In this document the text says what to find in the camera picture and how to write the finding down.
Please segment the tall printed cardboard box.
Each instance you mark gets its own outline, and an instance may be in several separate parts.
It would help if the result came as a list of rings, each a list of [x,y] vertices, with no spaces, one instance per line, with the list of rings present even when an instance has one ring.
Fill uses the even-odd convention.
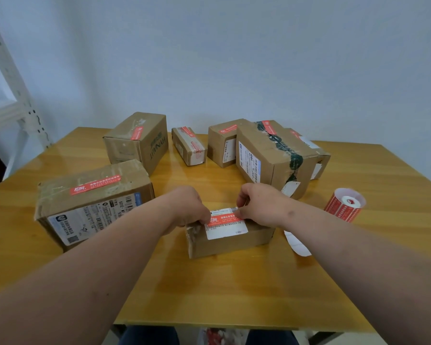
[[[151,175],[169,149],[166,115],[135,112],[103,141],[111,164],[138,160]]]

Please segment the red and white bag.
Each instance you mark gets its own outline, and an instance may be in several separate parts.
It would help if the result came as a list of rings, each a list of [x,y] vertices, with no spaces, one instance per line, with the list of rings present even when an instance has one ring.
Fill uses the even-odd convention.
[[[196,345],[245,345],[249,329],[200,328]]]

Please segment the person's left hand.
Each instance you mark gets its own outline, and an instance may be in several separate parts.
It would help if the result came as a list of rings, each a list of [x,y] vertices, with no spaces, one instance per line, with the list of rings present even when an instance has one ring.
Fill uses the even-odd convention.
[[[187,225],[189,204],[203,204],[198,192],[190,185],[179,186],[157,198],[161,236]]]

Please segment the person's right leg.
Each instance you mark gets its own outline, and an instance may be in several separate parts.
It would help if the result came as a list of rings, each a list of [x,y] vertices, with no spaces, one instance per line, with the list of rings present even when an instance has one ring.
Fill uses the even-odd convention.
[[[245,345],[300,345],[290,330],[251,329]]]

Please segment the small narrow cardboard box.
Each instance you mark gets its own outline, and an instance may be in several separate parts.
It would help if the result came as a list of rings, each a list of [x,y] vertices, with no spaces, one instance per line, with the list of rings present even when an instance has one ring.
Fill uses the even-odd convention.
[[[171,130],[171,136],[174,146],[188,167],[206,162],[207,147],[190,127],[174,127]]]

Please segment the white metal shelf rack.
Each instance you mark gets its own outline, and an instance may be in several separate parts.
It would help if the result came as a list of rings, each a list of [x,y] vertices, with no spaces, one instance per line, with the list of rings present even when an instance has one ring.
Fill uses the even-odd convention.
[[[0,129],[14,122],[19,125],[14,148],[6,162],[5,180],[16,169],[30,137],[37,138],[43,150],[49,149],[53,140],[1,34],[0,87],[5,95],[0,99]]]

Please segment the medium cardboard box red sticker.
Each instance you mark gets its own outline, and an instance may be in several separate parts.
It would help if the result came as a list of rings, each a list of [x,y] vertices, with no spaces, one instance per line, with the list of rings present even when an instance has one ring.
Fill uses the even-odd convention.
[[[238,127],[248,124],[250,121],[238,119],[210,126],[207,157],[221,168],[235,164]]]

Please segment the red label sticker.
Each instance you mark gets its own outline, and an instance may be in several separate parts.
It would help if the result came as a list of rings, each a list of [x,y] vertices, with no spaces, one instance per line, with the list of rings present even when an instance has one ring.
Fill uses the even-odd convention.
[[[242,220],[239,219],[231,208],[220,209],[211,212],[210,222],[206,224],[208,228],[217,226],[239,224]]]

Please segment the person's right hand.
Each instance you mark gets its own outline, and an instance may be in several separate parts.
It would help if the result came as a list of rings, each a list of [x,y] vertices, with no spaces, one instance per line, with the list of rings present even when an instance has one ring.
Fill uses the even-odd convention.
[[[241,186],[236,206],[253,207],[253,221],[259,225],[290,231],[297,201],[271,185],[246,183]]]

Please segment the low cardboard box white label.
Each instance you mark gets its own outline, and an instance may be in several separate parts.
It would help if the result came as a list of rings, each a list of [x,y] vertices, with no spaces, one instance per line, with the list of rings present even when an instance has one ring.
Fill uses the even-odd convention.
[[[293,128],[287,128],[287,129],[298,139],[302,140],[304,144],[308,145],[312,150],[316,152],[318,157],[310,180],[313,181],[313,180],[320,179],[327,164],[330,161],[331,154],[326,152],[322,147],[312,142],[310,139],[304,137],[302,134],[295,131]]]

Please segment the person's right forearm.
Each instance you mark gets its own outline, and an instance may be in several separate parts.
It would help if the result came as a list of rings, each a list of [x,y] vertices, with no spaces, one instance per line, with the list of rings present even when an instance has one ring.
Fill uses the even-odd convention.
[[[292,201],[284,228],[389,345],[431,345],[431,257]]]

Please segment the white sticker backing strip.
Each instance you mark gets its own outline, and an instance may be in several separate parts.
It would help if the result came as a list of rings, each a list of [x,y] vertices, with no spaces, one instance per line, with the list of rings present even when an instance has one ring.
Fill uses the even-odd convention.
[[[312,255],[309,249],[307,249],[306,246],[300,242],[300,240],[296,238],[291,232],[284,231],[284,235],[289,246],[295,254],[301,257],[309,257]]]

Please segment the person's left forearm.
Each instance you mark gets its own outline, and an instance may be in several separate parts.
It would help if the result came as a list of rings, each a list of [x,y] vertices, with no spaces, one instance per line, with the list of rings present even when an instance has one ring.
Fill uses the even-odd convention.
[[[174,216],[170,194],[0,293],[0,345],[100,344]]]

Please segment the large cardboard box white label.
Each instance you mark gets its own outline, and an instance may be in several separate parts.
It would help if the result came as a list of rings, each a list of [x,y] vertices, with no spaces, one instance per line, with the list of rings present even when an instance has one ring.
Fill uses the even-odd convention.
[[[146,169],[130,160],[41,182],[34,220],[66,252],[154,198]]]

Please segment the person's left leg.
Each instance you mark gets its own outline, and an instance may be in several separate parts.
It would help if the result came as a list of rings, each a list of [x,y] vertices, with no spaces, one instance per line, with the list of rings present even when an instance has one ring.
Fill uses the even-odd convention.
[[[178,333],[171,326],[127,326],[118,345],[180,345]]]

